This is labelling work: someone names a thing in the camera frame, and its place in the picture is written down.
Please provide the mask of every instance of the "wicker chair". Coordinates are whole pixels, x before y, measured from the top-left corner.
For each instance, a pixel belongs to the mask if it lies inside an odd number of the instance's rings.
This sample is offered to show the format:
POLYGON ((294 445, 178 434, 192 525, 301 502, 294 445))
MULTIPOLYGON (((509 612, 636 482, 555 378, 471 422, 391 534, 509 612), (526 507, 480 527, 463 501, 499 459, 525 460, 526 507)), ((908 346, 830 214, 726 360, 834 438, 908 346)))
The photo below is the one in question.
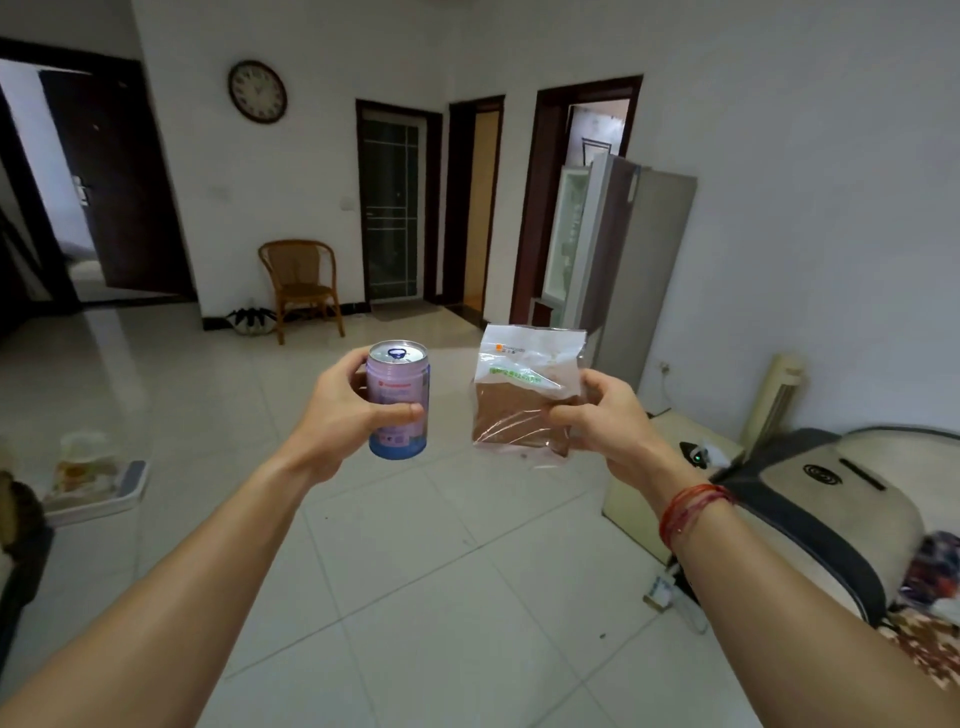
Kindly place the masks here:
POLYGON ((316 240, 275 240, 264 243, 257 251, 270 273, 276 294, 276 338, 283 345, 283 315, 288 304, 306 303, 314 316, 317 310, 326 321, 326 302, 333 299, 337 328, 344 334, 344 318, 337 298, 337 258, 333 249, 316 240), (320 283, 320 264, 324 254, 330 256, 333 277, 330 285, 320 283))

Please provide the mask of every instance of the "red string bracelet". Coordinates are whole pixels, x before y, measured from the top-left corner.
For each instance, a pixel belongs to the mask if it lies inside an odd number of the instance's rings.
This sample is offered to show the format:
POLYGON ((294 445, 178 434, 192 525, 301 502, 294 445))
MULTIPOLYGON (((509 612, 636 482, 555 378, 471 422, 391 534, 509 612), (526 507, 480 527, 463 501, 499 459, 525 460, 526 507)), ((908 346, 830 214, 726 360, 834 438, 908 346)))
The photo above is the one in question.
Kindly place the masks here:
POLYGON ((716 500, 734 503, 733 495, 721 485, 704 483, 694 485, 677 493, 670 500, 660 518, 660 540, 673 550, 671 543, 690 525, 700 512, 716 500))
POLYGON ((702 493, 708 493, 713 490, 714 487, 711 483, 691 485, 689 488, 684 488, 673 496, 670 502, 667 503, 666 508, 663 509, 663 515, 660 516, 660 540, 666 543, 666 529, 668 524, 676 519, 677 514, 684 509, 685 505, 690 502, 692 498, 702 493))

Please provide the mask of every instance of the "tiled floor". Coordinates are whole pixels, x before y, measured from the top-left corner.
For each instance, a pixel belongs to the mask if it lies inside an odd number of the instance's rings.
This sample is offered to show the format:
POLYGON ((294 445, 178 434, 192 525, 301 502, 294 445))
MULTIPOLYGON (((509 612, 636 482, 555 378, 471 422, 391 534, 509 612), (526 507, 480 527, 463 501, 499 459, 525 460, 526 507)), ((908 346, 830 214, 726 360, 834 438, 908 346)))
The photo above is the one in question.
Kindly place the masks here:
POLYGON ((427 450, 363 449, 294 521, 203 726, 757 725, 716 640, 642 593, 654 560, 600 515, 578 454, 530 470, 469 444, 479 332, 449 311, 244 339, 192 305, 39 319, 0 346, 0 431, 49 479, 62 433, 104 429, 153 471, 134 511, 61 529, 24 613, 5 698, 173 548, 294 425, 348 347, 430 349, 427 450))

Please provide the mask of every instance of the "refrigerator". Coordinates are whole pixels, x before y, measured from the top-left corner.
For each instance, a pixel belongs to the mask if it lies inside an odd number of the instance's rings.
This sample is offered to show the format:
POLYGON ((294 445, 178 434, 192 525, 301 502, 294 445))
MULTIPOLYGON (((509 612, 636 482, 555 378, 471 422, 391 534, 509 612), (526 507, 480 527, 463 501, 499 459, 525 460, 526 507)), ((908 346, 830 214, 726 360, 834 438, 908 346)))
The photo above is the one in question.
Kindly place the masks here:
POLYGON ((696 186, 696 178, 610 154, 561 171, 543 287, 533 303, 550 309, 551 327, 585 329, 586 365, 635 389, 696 186))

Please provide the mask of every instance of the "doormat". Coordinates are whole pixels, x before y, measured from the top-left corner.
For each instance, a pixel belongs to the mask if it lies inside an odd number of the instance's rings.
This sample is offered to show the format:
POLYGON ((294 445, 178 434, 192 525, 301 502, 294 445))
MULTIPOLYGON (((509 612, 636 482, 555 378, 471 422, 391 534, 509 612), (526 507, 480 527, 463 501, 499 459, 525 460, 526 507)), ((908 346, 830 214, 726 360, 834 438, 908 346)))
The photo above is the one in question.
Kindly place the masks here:
POLYGON ((426 301, 400 301, 397 303, 372 303, 371 313, 377 321, 399 321, 439 311, 440 307, 426 301))

